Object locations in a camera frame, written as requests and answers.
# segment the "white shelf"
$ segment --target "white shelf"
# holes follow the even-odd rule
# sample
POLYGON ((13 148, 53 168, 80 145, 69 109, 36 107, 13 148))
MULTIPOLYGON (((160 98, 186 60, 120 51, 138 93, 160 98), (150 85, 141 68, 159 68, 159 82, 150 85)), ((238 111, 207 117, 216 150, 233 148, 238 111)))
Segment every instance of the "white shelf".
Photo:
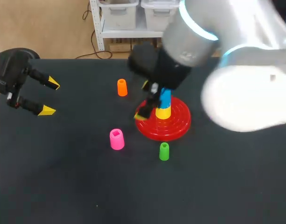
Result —
POLYGON ((102 38, 153 38, 162 37, 163 32, 150 31, 146 27, 146 19, 144 9, 137 8, 136 13, 136 29, 128 30, 110 30, 107 28, 104 18, 101 19, 102 38))

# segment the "pink cup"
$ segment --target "pink cup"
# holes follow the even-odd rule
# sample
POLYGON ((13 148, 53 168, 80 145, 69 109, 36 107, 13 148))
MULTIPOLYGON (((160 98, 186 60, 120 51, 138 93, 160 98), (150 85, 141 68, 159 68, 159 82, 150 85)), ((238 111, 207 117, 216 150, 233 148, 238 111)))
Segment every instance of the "pink cup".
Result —
POLYGON ((123 133, 120 129, 114 129, 110 132, 110 143, 114 150, 120 150, 124 147, 123 133))

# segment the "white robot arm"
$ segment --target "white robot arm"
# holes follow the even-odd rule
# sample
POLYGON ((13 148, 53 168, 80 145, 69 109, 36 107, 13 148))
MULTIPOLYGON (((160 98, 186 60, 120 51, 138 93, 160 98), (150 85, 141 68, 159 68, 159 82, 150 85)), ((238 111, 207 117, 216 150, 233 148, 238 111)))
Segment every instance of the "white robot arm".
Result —
POLYGON ((163 36, 175 67, 221 48, 201 95, 218 125, 252 132, 286 123, 286 24, 270 0, 181 0, 163 36))

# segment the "orange cup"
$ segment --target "orange cup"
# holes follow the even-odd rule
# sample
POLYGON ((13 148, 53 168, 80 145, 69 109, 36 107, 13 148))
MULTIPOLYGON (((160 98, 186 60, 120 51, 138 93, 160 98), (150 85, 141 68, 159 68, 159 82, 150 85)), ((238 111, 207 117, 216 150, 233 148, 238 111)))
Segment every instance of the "orange cup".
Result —
POLYGON ((124 79, 119 79, 117 82, 118 95, 124 97, 128 94, 128 88, 124 79))

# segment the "black tabletop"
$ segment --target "black tabletop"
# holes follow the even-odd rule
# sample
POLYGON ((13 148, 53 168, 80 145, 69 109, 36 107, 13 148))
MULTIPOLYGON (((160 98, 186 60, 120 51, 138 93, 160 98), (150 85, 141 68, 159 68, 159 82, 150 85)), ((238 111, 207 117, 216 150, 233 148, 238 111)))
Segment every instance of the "black tabletop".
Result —
POLYGON ((57 109, 36 117, 0 96, 0 224, 286 224, 286 125, 235 133, 200 103, 216 60, 174 95, 192 127, 158 158, 131 118, 143 99, 124 60, 35 60, 58 91, 28 80, 22 95, 57 109), (117 95, 124 78, 129 95, 117 95), (125 148, 109 133, 122 129, 125 148))

